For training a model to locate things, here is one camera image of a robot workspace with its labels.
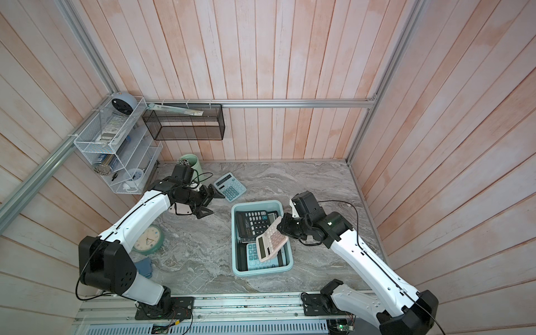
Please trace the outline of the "teal calculator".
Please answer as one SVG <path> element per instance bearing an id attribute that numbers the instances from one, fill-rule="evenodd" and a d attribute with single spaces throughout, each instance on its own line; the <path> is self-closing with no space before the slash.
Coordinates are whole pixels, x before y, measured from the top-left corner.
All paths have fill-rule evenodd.
<path id="1" fill-rule="evenodd" d="M 220 177 L 214 185 L 228 202 L 234 202 L 247 192 L 247 188 L 232 173 Z"/>

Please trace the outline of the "teal plastic storage box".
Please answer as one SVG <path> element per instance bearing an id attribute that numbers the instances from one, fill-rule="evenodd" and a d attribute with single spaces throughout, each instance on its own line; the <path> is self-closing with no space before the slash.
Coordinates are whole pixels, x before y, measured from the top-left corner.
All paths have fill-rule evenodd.
<path id="1" fill-rule="evenodd" d="M 232 268 L 236 276 L 277 274 L 293 268 L 289 239 L 277 230 L 282 216 L 283 206 L 277 200 L 232 207 Z"/>

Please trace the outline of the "pale pink calculator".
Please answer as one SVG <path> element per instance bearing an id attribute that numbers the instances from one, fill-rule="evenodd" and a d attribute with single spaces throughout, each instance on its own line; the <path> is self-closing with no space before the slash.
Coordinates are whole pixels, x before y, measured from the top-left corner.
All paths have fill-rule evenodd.
<path id="1" fill-rule="evenodd" d="M 176 202 L 170 206 L 168 212 L 177 216 L 190 216 L 193 215 L 196 209 L 197 207 L 195 205 L 187 205 Z"/>

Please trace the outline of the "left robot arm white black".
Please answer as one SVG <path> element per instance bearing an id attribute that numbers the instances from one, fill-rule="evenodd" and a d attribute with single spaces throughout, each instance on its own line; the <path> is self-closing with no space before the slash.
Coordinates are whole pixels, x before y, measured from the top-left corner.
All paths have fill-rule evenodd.
<path id="1" fill-rule="evenodd" d="M 223 197 L 215 185 L 203 185 L 192 167 L 176 165 L 170 176 L 153 182 L 117 223 L 99 236 L 87 236 L 79 243 L 77 284 L 152 307 L 166 303 L 166 288 L 139 274 L 129 253 L 142 233 L 172 205 L 186 205 L 191 215 L 202 219 L 213 214 L 208 209 L 210 202 Z"/>

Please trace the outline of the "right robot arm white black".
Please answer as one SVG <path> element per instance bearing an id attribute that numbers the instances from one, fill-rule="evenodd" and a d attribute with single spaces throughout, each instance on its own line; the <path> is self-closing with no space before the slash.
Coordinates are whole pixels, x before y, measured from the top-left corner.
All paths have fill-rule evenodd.
<path id="1" fill-rule="evenodd" d="M 375 293 L 368 296 L 333 280 L 324 287 L 329 304 L 375 326 L 381 334 L 427 334 L 438 324 L 438 298 L 397 275 L 368 247 L 356 225 L 339 212 L 326 213 L 309 191 L 295 195 L 290 206 L 293 211 L 277 222 L 278 231 L 296 240 L 312 237 L 315 246 L 340 256 Z"/>

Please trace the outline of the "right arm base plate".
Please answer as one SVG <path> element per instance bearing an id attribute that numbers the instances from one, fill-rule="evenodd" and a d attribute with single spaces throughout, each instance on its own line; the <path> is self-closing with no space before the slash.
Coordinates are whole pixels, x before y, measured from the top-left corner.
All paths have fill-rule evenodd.
<path id="1" fill-rule="evenodd" d="M 346 315 L 354 316 L 349 312 L 338 309 L 331 297 L 320 293 L 310 294 L 301 293 L 301 302 L 303 304 L 305 316 L 329 316 L 329 315 Z"/>

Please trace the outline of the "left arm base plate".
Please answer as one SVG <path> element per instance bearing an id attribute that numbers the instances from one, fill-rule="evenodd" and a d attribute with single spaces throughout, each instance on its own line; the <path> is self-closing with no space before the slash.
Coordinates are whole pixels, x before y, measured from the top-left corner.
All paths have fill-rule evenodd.
<path id="1" fill-rule="evenodd" d="M 192 317 L 194 297 L 166 296 L 154 306 L 138 303 L 136 320 L 187 320 Z"/>

